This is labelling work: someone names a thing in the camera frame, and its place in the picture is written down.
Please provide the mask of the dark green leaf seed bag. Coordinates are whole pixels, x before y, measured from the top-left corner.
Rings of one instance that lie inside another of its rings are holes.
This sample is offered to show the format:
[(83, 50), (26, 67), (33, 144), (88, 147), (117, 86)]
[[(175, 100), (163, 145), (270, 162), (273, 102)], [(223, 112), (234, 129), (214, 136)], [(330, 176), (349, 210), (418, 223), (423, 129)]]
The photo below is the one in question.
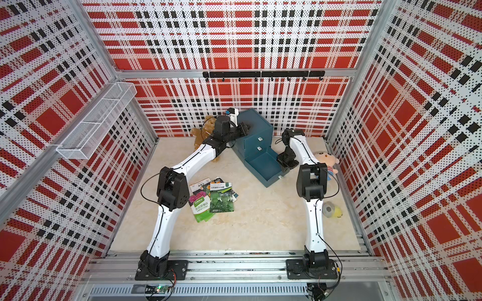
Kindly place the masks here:
[(232, 183), (211, 182), (209, 188), (211, 213), (234, 212), (234, 194), (232, 190)]

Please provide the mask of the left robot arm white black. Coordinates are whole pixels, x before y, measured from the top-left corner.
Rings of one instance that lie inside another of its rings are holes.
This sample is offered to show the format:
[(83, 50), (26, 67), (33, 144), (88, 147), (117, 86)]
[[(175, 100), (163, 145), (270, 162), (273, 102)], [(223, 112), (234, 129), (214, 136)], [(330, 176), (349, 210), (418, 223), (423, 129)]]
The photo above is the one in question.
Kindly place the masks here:
[(190, 196), (189, 180), (227, 147), (232, 147), (238, 138), (248, 134), (248, 125), (238, 122), (237, 117), (237, 111), (217, 116), (213, 132), (193, 154), (173, 167), (160, 170), (155, 201), (158, 216), (152, 239), (141, 255), (141, 262), (152, 274), (160, 274), (167, 265), (174, 224)]

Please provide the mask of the teal drawer cabinet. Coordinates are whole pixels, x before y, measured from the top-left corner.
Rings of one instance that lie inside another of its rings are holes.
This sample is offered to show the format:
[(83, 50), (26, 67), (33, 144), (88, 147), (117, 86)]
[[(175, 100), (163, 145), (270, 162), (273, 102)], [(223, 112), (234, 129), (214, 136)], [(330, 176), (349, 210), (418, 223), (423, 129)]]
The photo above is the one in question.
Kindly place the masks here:
[(282, 169), (271, 145), (274, 127), (256, 110), (241, 112), (237, 120), (248, 126), (248, 135), (236, 140), (233, 151), (244, 166), (266, 187), (288, 172)]

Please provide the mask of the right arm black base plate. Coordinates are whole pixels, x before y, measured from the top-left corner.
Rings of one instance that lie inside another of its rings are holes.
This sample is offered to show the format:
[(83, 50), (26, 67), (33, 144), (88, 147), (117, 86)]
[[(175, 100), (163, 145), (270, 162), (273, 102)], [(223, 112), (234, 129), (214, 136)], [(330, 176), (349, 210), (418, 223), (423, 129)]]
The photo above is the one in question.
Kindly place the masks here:
[(290, 280), (336, 280), (338, 272), (335, 261), (328, 260), (327, 267), (308, 267), (302, 260), (286, 260), (287, 278)]

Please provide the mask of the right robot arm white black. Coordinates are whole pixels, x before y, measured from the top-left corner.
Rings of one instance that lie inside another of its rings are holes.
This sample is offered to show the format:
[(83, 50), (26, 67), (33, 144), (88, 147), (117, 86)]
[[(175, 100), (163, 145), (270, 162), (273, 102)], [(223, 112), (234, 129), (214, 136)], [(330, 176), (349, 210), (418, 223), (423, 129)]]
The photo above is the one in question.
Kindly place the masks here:
[(323, 238), (323, 198), (327, 192), (327, 165), (315, 158), (302, 130), (286, 129), (281, 140), (285, 150), (277, 156), (283, 169), (298, 167), (297, 195), (303, 199), (307, 233), (303, 264), (309, 273), (329, 268), (327, 243)]

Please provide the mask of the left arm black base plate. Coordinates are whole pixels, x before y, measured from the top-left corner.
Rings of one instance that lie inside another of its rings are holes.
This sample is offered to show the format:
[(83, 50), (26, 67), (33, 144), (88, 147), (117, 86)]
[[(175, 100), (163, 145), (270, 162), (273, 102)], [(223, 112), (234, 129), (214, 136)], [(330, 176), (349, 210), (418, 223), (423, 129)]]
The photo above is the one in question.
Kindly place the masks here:
[(168, 260), (155, 265), (140, 261), (134, 279), (144, 280), (184, 280), (187, 274), (189, 261), (187, 260)]

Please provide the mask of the orange flower seed bag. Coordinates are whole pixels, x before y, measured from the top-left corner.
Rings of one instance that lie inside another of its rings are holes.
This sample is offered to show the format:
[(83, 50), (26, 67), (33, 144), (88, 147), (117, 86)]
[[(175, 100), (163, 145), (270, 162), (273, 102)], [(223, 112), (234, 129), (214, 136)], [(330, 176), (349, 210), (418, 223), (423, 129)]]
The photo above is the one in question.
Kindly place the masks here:
[(207, 184), (210, 184), (211, 179), (210, 178), (205, 178), (199, 182), (196, 182), (194, 184), (190, 185), (190, 190), (192, 193), (195, 193), (198, 190), (204, 190), (207, 186)]

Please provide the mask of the pink flower green seed bag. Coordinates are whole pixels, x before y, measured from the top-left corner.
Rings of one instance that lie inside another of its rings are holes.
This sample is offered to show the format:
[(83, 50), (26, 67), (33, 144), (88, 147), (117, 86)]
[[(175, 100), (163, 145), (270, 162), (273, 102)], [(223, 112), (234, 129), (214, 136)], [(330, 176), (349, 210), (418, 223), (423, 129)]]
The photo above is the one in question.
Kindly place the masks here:
[(194, 192), (188, 202), (197, 223), (209, 221), (215, 215), (210, 212), (210, 198), (203, 190)]

